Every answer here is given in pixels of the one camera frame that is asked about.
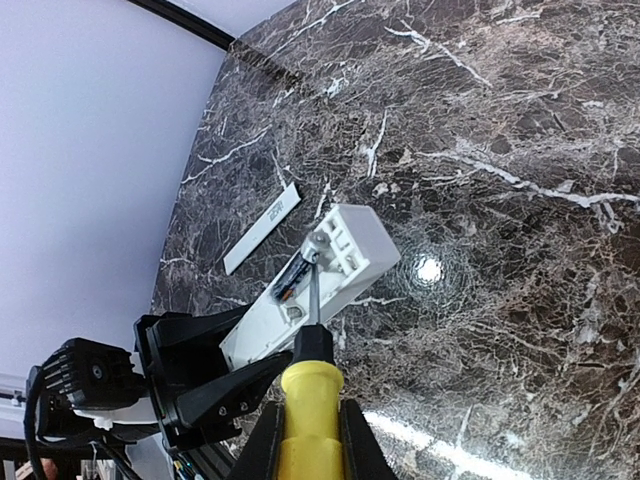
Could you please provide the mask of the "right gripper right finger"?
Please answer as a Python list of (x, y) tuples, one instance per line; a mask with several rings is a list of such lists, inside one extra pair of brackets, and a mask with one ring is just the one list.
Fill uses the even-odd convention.
[(356, 400), (341, 401), (339, 422), (345, 478), (397, 480)]

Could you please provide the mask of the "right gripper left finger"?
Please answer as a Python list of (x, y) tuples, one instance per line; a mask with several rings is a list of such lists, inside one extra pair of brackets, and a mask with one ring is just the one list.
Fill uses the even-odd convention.
[(285, 409), (270, 401), (264, 407), (227, 480), (273, 480), (277, 477)]

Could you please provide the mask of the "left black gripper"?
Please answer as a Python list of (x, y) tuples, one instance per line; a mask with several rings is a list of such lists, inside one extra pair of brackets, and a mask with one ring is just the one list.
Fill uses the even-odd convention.
[(134, 324), (135, 351), (166, 449), (192, 450), (239, 436), (233, 419), (255, 411), (291, 363), (292, 352), (283, 351), (229, 372), (220, 345), (249, 307), (204, 316), (144, 315)]

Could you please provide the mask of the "yellow handled screwdriver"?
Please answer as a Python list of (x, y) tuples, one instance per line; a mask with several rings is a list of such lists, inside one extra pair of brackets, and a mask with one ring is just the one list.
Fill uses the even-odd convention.
[(285, 402), (277, 477), (342, 479), (339, 394), (344, 377), (334, 362), (333, 336), (320, 319), (316, 263), (310, 273), (310, 323), (296, 334), (293, 363), (281, 380)]

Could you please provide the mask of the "white battery cover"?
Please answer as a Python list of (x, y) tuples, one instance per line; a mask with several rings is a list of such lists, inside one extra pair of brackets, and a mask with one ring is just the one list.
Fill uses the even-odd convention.
[(289, 184), (225, 255), (225, 273), (231, 275), (300, 201), (296, 185)]

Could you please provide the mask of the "white remote control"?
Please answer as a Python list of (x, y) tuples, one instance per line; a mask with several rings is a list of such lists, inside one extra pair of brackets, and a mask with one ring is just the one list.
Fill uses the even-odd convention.
[(316, 230), (329, 240), (318, 265), (319, 317), (309, 314), (310, 276), (301, 276), (292, 295), (281, 302), (273, 294), (283, 280), (284, 273), (279, 272), (221, 342), (230, 370), (291, 348), (301, 327), (327, 324), (400, 260), (382, 221), (369, 206), (337, 204)]

